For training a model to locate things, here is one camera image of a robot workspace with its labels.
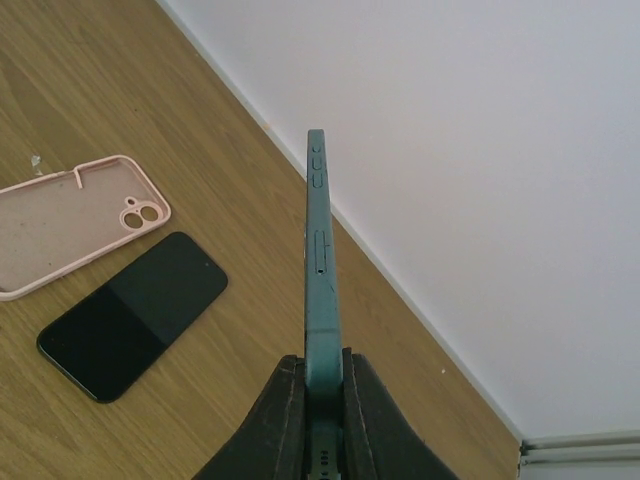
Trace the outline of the pink phone case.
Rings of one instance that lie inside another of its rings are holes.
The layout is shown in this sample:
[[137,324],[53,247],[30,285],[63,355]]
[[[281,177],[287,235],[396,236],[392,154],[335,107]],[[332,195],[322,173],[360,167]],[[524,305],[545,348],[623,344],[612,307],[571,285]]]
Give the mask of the pink phone case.
[[114,155],[1,190],[1,300],[20,298],[164,225],[171,207]]

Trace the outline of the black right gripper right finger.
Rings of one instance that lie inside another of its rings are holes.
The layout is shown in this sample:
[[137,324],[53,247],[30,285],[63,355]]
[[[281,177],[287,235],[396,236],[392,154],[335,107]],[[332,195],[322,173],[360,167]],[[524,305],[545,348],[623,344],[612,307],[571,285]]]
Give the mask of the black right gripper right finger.
[[362,354],[343,350],[344,464],[348,479],[453,479],[413,430]]

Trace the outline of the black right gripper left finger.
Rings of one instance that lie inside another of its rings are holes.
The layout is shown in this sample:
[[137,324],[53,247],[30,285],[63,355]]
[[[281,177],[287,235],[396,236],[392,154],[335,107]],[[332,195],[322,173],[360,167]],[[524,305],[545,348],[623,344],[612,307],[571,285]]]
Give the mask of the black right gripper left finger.
[[199,479],[301,479],[305,447],[304,361],[282,357],[245,420],[197,472]]

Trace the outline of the teal green phone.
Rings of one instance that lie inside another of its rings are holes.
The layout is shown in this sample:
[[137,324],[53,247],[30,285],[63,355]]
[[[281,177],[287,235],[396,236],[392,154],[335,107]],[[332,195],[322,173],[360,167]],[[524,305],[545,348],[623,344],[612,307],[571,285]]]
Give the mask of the teal green phone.
[[340,479],[342,335],[325,135],[307,137],[305,227],[306,453],[310,479]]

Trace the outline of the black phone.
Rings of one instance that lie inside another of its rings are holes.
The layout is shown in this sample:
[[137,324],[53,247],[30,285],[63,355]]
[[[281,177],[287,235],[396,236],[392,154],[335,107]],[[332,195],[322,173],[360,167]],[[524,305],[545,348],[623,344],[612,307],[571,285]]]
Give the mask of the black phone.
[[114,402],[227,285],[190,236],[173,232],[45,327],[37,348],[89,398]]

